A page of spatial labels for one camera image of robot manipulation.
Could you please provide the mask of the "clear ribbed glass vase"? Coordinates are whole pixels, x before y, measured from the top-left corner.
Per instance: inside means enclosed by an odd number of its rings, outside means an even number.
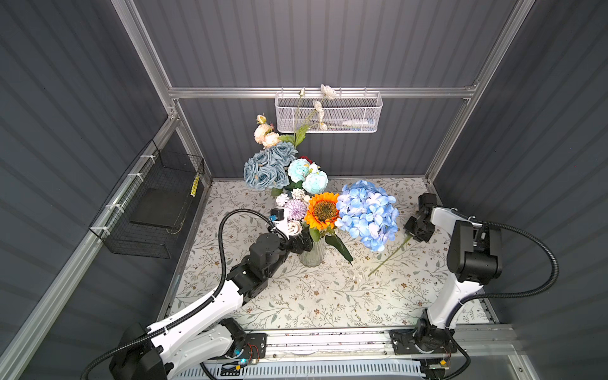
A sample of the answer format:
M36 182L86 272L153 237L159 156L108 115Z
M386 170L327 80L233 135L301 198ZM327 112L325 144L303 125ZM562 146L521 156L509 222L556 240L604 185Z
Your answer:
M325 255L326 244L323 242L314 242L310 251L303 251L299 255L299 261L305 267L315 268L324 261Z

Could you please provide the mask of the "pink peach flower bunch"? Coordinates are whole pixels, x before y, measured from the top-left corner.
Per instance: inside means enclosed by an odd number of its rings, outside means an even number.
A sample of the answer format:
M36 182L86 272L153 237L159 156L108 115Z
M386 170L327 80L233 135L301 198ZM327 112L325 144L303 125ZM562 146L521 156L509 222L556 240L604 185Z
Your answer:
M288 237L296 236L303 230L303 220L307 215L310 195L303 199L292 199L287 193L282 193L275 198L275 205L284 209L288 225L285 234Z

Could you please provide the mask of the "blue purple glass vase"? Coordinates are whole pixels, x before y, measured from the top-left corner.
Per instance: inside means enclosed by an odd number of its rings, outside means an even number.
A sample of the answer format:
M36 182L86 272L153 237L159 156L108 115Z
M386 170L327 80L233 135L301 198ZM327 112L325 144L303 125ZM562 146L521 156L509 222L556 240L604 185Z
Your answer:
M303 198L306 198L308 196L308 193L304 189L302 189L302 188L288 189L287 190L287 194L292 199L303 199Z

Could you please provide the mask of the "blue hydrangea flower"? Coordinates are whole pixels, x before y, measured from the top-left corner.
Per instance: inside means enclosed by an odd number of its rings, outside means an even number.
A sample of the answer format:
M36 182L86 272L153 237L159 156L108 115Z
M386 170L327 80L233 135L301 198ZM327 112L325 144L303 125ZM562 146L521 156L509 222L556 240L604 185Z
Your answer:
M358 180L345 185L337 198L335 227L346 231L372 252L382 252L398 232L397 200L384 188Z

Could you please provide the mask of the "pale blue peony stem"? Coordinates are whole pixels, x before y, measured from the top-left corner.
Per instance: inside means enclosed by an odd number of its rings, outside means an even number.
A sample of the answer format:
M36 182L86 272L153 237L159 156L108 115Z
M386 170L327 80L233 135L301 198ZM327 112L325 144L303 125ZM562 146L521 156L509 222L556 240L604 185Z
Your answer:
M329 183L328 175L320 169L320 166L316 163L309 164L301 158L288 166L288 177L289 189L302 188L313 195L324 193Z

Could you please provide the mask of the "dusty blue rose bunch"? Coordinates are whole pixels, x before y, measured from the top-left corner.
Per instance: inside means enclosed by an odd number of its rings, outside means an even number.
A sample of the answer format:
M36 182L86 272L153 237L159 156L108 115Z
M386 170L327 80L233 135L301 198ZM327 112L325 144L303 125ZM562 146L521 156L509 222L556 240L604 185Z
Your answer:
M257 191L285 188L290 184L288 166L296 160L298 151L291 142L261 150L244 165L245 184Z

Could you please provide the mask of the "white peony flower stem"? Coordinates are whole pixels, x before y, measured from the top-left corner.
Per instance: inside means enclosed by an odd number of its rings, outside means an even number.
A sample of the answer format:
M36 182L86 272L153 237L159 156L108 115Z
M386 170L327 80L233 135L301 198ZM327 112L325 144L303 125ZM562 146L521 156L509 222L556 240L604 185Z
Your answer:
M281 142L280 134L275 132L274 127L268 123L265 115L256 116L257 127L254 132L254 140L264 149L275 147Z

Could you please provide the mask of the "white poppy flower stem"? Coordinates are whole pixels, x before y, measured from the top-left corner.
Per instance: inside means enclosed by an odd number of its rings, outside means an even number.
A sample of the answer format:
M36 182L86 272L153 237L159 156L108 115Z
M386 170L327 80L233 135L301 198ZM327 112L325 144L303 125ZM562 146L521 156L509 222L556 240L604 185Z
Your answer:
M321 100L313 101L313 110L305 117L302 125L294 130L292 135L285 135L281 137L283 142L291 143L294 147L300 145L307 137L308 131L311 128L317 127L321 131L327 131L328 126L324 122L325 111L323 109L323 102L325 100L333 100L337 97L337 92L330 86L321 84L320 86Z

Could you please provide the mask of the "peach carnation flower stem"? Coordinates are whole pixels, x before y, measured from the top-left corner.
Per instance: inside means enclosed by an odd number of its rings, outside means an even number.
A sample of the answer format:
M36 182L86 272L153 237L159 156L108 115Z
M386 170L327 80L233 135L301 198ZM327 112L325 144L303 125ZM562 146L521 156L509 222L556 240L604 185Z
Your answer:
M367 274L367 276L368 277L373 276L376 272L378 272L385 264L387 264L396 255L404 253L408 249L409 243L411 242L412 239L413 239L413 236L411 234L406 234L404 242L402 242L402 244L400 244L399 247L397 247L392 253L390 253L389 256L387 256L380 264L378 264L374 269L372 269Z

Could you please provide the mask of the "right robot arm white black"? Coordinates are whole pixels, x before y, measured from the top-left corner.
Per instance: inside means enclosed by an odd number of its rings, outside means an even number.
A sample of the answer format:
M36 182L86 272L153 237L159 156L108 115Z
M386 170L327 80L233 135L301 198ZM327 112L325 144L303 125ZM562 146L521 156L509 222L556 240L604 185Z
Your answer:
M418 211L405 223L405 231L418 242L429 242L436 229L451 238L446 254L450 274L437 300L416 323L413 343L422 353L449 345L448 334L454 332L465 297L475 295L503 271L500 228L441 207L437 195L424 193L418 198Z

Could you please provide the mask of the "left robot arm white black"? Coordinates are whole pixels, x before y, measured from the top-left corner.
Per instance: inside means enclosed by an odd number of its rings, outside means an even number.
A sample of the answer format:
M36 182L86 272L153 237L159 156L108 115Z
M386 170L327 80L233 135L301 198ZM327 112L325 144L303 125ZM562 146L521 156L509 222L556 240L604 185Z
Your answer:
M268 286L269 279L290 253L301 254L313 248L308 231L283 239L277 233L262 234L242 261L226 275L218 295L204 300L147 328L135 324L121 338L125 345L155 329L160 335L117 353L109 364L115 379L174 379L180 373L209 359L226 354L238 356L245 345L245 332L231 317Z

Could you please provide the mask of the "floral patterned table mat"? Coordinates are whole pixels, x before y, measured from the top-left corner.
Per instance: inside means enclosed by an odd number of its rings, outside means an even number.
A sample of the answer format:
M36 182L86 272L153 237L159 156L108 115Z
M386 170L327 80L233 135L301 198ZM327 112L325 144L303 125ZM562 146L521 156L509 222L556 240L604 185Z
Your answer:
M177 292L169 304L175 314L212 291L219 282L217 234L226 222L224 248L229 266L238 264L266 226L253 211L268 213L275 204L270 191L256 191L244 182L212 185ZM367 274L405 240L398 233L381 253L367 249L341 232L353 262L333 247L315 268L295 255L280 267L269 286L236 312L246 329L305 329L412 325L437 298L448 276L445 256L450 239L436 231L429 242L411 240L373 276Z

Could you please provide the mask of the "yellow tag on basket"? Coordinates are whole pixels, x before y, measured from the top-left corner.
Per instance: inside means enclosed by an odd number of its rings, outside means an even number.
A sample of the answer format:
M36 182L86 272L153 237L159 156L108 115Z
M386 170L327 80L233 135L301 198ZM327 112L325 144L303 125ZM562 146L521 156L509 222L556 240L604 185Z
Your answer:
M191 186L190 193L189 193L189 195L192 198L196 197L196 193L197 193L197 190L198 190L199 183L200 183L200 175L196 174L196 176L193 179L193 184Z

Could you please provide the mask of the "marker pen in basket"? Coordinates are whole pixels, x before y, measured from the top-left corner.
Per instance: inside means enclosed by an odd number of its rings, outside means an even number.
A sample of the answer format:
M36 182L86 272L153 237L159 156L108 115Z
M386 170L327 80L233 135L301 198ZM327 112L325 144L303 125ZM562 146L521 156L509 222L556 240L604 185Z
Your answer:
M337 131L370 131L377 130L375 119L335 120L328 123L329 130Z

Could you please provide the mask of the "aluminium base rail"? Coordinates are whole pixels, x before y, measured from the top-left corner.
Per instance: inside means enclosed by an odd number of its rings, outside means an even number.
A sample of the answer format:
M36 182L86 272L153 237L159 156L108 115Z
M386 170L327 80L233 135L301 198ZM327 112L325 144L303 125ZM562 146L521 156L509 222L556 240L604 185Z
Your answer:
M116 379L185 379L198 371L216 379L303 378L310 376L406 375L466 379L475 357L504 356L517 379L536 379L508 325L468 325L451 336L424 338L413 326L335 329L242 329L233 318L212 327L186 330L186 324L160 334L136 324L123 335L135 336L109 369Z

